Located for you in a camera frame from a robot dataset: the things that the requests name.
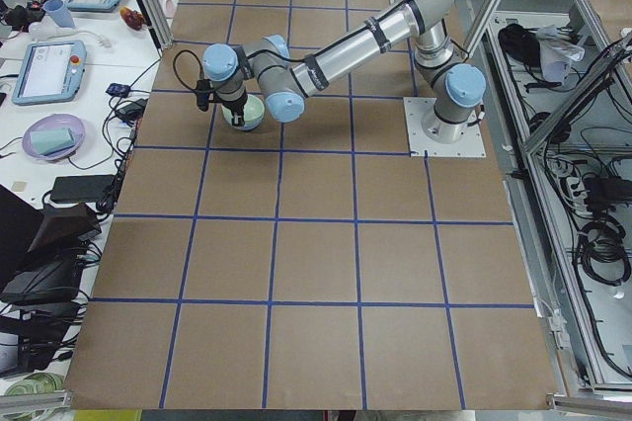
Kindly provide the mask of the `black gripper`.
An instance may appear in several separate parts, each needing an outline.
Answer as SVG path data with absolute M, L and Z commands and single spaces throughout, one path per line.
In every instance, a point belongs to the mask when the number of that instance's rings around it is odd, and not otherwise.
M 247 93 L 239 93 L 235 97 L 220 96 L 219 103 L 223 111 L 231 118 L 232 126 L 245 125 L 245 105 L 247 103 Z

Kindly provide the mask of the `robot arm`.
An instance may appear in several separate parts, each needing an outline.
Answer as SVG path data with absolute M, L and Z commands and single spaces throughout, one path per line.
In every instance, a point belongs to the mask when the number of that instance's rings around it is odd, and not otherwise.
M 422 121 L 424 132 L 436 142 L 453 143 L 465 132 L 486 90 L 483 73 L 456 55 L 443 25 L 454 1 L 394 0 L 355 30 L 296 61 L 290 60 L 279 35 L 240 46 L 216 43 L 202 56 L 201 83 L 231 112 L 233 126 L 245 123 L 245 83 L 250 79 L 258 83 L 273 118 L 289 123 L 302 115 L 307 98 L 412 39 L 416 69 L 436 94 Z

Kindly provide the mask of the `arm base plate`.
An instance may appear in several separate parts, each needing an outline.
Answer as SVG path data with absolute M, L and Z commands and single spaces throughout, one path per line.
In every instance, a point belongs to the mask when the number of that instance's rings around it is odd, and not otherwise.
M 435 98 L 404 97 L 409 154 L 413 157 L 485 158 L 486 151 L 475 112 L 457 125 L 435 115 Z

